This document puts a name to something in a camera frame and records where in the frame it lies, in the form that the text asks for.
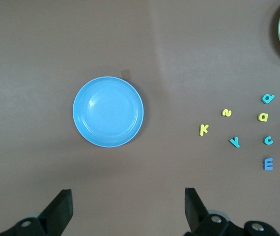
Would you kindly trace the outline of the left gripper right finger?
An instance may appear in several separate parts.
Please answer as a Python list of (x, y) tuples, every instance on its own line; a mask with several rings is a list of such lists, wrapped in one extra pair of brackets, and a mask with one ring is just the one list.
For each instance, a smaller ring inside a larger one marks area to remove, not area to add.
[(194, 188), (185, 189), (185, 215), (190, 227), (187, 236), (278, 236), (271, 225), (248, 221), (238, 227), (220, 214), (210, 214)]

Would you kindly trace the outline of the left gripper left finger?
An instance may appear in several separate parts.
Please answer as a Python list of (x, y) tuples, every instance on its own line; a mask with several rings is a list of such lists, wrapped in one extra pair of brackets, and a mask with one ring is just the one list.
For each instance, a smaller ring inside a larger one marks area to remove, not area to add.
[(19, 221), (0, 236), (60, 236), (72, 216), (72, 190), (61, 190), (37, 217)]

